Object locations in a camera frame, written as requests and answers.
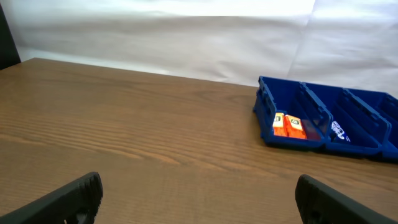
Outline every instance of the white sheet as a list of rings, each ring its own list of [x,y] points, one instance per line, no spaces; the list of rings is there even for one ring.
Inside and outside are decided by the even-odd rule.
[[[22,60],[252,86],[267,75],[398,96],[396,1],[0,2]]]

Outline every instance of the dark blue package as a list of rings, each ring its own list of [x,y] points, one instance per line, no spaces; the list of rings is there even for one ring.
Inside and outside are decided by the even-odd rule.
[[[330,133],[330,139],[332,142],[343,144],[349,144],[351,142],[337,121],[331,123],[331,129],[333,130],[333,132]]]

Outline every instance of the orange and white package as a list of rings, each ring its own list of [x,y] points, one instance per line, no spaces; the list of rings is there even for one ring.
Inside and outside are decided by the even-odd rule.
[[[287,137],[285,126],[284,126],[285,115],[283,113],[276,113],[274,123],[272,127],[274,128],[274,135]]]
[[[296,118],[295,116],[291,115],[285,115],[285,121],[286,132],[289,137],[307,139],[300,118]]]

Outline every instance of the wooden tabletop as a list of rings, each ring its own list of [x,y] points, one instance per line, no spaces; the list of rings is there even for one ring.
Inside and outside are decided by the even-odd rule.
[[[96,223],[301,223],[309,174],[398,220],[398,166],[266,147],[256,88],[32,59],[0,71],[0,215],[89,172]]]

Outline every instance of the blue storage bin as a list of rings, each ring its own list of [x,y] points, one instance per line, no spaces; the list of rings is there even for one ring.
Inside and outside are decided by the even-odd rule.
[[[348,89],[312,83],[306,85],[322,100],[333,121],[337,121],[350,140],[333,140],[331,135],[334,131],[329,127],[326,150],[364,156],[381,152],[391,132],[391,124],[376,110]]]
[[[381,149],[382,156],[387,159],[398,159],[398,100],[388,93],[354,89],[350,91],[391,123],[391,133],[383,142]]]
[[[318,149],[324,145],[331,115],[319,98],[304,83],[260,77],[254,106],[266,144]],[[275,136],[272,124],[275,113],[298,117],[307,139]]]

